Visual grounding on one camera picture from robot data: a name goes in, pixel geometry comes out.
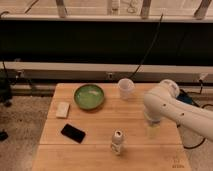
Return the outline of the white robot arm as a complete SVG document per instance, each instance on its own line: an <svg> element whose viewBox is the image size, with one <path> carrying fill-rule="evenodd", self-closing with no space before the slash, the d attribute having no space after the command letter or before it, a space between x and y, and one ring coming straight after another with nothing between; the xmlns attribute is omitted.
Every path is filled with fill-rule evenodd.
<svg viewBox="0 0 213 171"><path fill-rule="evenodd" d="M143 95L144 114L149 124L164 116L213 141L213 111L177 99L180 88L170 79L160 81Z"/></svg>

